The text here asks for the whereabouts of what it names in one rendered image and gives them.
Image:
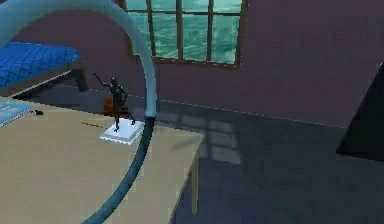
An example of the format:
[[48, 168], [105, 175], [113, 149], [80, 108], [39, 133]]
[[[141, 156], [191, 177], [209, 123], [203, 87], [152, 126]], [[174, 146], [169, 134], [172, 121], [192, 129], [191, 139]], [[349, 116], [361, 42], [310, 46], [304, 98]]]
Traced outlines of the black figure statue white base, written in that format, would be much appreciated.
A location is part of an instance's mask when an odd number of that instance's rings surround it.
[[96, 73], [93, 73], [93, 75], [102, 86], [109, 88], [112, 95], [112, 115], [114, 117], [114, 123], [104, 131], [100, 139], [124, 145], [132, 145], [143, 130], [144, 123], [137, 121], [128, 111], [125, 105], [128, 94], [115, 77], [112, 77], [110, 82], [106, 83], [102, 81]]

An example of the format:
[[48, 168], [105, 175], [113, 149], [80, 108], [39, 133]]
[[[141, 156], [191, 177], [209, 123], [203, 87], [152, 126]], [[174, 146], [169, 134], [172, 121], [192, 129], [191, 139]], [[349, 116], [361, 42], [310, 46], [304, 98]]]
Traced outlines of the brown framed window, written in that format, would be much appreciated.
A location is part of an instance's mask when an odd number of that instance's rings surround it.
[[249, 0], [113, 0], [159, 63], [241, 65]]

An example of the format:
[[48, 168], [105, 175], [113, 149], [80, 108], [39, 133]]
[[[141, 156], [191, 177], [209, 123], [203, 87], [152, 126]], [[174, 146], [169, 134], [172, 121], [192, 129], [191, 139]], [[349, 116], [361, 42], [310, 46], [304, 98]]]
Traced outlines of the brown wooden box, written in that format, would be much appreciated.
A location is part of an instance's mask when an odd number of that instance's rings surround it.
[[[113, 100], [110, 98], [110, 97], [106, 97], [104, 99], [104, 110], [103, 110], [103, 114], [105, 116], [111, 116], [113, 117], [114, 116], [114, 110], [113, 110]], [[120, 116], [122, 118], [127, 118], [128, 117], [128, 113], [127, 113], [127, 107], [124, 106], [121, 110], [120, 110]]]

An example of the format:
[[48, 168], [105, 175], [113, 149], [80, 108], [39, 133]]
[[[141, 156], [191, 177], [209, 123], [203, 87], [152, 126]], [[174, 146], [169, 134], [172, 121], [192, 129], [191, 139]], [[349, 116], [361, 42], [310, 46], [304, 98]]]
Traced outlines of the tan wooden table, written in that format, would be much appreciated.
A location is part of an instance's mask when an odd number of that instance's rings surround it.
[[[100, 139], [110, 117], [34, 107], [44, 114], [0, 127], [0, 224], [81, 224], [119, 186], [137, 147]], [[103, 224], [171, 224], [184, 186], [199, 188], [202, 140], [155, 127], [140, 174]]]

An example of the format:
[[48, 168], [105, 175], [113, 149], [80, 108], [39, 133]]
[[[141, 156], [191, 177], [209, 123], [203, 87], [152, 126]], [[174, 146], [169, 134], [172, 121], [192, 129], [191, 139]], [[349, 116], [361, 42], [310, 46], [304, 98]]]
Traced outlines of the bed with blue quilt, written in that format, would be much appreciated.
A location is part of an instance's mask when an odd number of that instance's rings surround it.
[[0, 49], [0, 96], [20, 96], [69, 78], [80, 92], [88, 90], [83, 57], [72, 47], [9, 42]]

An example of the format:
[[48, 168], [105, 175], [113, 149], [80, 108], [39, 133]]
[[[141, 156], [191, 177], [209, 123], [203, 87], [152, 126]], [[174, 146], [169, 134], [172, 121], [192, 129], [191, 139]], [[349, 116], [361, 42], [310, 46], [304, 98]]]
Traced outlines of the black furniture panel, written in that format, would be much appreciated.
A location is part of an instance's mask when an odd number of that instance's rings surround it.
[[384, 162], [384, 62], [380, 64], [336, 153]]

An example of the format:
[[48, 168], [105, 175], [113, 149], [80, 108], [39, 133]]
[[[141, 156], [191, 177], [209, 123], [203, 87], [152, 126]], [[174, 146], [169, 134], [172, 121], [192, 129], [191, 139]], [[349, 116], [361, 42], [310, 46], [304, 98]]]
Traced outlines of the light blue book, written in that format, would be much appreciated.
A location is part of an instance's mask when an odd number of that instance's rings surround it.
[[3, 127], [12, 121], [33, 111], [32, 107], [17, 102], [0, 101], [0, 127]]

